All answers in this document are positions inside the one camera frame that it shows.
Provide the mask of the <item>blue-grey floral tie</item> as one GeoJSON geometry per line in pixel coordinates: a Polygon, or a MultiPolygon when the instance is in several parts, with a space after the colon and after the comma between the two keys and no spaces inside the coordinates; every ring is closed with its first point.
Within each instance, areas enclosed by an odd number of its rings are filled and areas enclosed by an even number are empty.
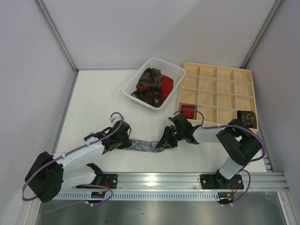
{"type": "Polygon", "coordinates": [[[131,151],[139,151],[139,152],[150,152],[150,153],[159,153],[165,150],[164,147],[156,147],[158,141],[141,141],[136,139],[130,139],[130,146],[123,148],[124,150],[131,150],[131,151]]]}

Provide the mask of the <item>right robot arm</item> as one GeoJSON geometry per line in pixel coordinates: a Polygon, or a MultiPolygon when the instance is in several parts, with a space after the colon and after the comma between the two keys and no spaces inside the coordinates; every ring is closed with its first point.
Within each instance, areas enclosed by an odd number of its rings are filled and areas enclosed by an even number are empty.
{"type": "Polygon", "coordinates": [[[219,143],[228,154],[227,160],[216,171],[216,181],[230,181],[236,173],[254,160],[259,150],[265,154],[265,145],[258,135],[246,127],[240,120],[233,119],[228,124],[206,127],[192,125],[183,114],[170,117],[173,123],[164,129],[156,148],[175,148],[179,141],[189,144],[219,143]]]}

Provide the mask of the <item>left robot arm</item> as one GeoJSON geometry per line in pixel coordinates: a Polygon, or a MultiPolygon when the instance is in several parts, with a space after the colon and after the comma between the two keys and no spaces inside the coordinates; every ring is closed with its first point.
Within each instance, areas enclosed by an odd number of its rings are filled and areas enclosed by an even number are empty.
{"type": "Polygon", "coordinates": [[[84,144],[73,150],[40,153],[25,177],[24,188],[29,187],[35,198],[43,203],[68,188],[100,188],[104,185],[108,189],[104,172],[88,161],[114,149],[129,147],[130,132],[130,125],[119,120],[113,127],[90,133],[84,137],[84,144]]]}

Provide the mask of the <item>rolled red tie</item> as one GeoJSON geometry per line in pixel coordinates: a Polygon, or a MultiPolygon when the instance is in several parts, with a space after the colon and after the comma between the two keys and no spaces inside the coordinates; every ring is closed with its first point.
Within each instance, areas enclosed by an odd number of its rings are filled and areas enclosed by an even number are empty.
{"type": "Polygon", "coordinates": [[[195,115],[195,106],[194,105],[182,105],[181,113],[190,120],[194,119],[195,115]]]}

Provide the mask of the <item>wooden compartment tray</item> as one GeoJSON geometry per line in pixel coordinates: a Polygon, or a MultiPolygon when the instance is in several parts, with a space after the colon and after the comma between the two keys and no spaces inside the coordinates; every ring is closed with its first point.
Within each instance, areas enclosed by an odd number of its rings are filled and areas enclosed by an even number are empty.
{"type": "Polygon", "coordinates": [[[227,124],[244,114],[249,129],[258,132],[255,89],[251,70],[185,62],[178,108],[189,105],[193,124],[227,124]]]}

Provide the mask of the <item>red tie in basket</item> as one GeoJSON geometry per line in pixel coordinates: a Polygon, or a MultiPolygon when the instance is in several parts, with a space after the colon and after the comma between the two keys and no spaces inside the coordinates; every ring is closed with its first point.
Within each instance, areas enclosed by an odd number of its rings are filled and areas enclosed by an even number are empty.
{"type": "Polygon", "coordinates": [[[167,99],[167,97],[169,96],[169,94],[172,92],[173,90],[173,79],[165,76],[165,75],[161,75],[162,78],[162,85],[161,88],[159,87],[154,87],[154,86],[139,86],[137,87],[137,89],[139,91],[146,91],[146,90],[160,90],[161,91],[161,101],[165,101],[167,99]]]}

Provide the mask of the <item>white plastic basket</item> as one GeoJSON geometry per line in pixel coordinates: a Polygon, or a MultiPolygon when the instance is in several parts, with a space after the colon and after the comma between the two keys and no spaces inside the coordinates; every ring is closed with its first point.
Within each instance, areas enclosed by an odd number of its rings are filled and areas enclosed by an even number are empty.
{"type": "Polygon", "coordinates": [[[159,111],[171,99],[185,75],[185,69],[180,66],[151,57],[124,86],[123,94],[153,111],[159,111]]]}

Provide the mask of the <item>dark floral tie in basket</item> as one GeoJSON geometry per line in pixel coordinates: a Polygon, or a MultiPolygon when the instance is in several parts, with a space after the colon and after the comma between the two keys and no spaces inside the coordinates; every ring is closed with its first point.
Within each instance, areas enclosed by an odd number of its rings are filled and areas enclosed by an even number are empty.
{"type": "Polygon", "coordinates": [[[155,68],[146,69],[142,75],[140,76],[138,83],[136,85],[136,90],[131,93],[131,96],[153,106],[160,107],[161,106],[161,91],[160,90],[146,90],[139,91],[137,87],[139,86],[154,86],[161,88],[162,78],[161,71],[155,68]]]}

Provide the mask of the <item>rolled dark patterned tie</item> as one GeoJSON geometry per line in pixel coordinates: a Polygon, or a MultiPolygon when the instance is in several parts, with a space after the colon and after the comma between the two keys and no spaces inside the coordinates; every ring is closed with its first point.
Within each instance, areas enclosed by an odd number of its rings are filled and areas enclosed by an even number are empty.
{"type": "Polygon", "coordinates": [[[256,114],[253,111],[237,111],[237,119],[248,128],[256,128],[256,114]]]}

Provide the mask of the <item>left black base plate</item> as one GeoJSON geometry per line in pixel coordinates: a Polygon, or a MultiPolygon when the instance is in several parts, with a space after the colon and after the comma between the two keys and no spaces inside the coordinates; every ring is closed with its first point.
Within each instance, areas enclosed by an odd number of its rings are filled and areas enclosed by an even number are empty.
{"type": "Polygon", "coordinates": [[[116,189],[117,183],[118,183],[118,175],[117,174],[104,173],[102,175],[102,177],[97,176],[91,184],[97,185],[97,186],[105,186],[110,189],[116,189]]]}

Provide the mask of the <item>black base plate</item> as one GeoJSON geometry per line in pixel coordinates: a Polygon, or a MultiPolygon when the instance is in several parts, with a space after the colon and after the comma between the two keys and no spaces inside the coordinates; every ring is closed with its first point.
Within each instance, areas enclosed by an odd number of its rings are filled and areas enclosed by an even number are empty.
{"type": "Polygon", "coordinates": [[[200,175],[200,184],[202,189],[229,190],[232,189],[232,187],[234,187],[239,190],[244,188],[242,176],[239,174],[234,175],[229,180],[216,174],[202,174],[200,175]]]}
{"type": "Polygon", "coordinates": [[[97,186],[105,186],[110,189],[116,189],[117,183],[118,183],[118,175],[117,174],[104,173],[102,175],[102,177],[97,176],[91,184],[97,185],[97,186]]]}

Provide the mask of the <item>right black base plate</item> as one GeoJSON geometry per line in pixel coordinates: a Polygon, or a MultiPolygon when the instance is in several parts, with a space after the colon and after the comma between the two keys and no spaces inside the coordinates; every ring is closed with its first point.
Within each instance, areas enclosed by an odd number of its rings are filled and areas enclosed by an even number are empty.
{"type": "Polygon", "coordinates": [[[232,189],[232,187],[234,187],[239,190],[244,188],[242,176],[239,174],[234,175],[229,180],[216,174],[202,174],[200,175],[200,184],[202,189],[229,190],[232,189]]]}

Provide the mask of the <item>aluminium mounting rail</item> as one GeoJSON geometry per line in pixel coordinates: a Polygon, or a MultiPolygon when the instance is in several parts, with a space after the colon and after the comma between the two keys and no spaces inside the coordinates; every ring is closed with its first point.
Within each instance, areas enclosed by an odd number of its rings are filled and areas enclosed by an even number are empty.
{"type": "MultiPolygon", "coordinates": [[[[241,172],[244,186],[250,180],[249,191],[289,191],[282,172],[241,172]]],[[[198,172],[118,172],[115,191],[192,191],[201,189],[198,172]]]]}

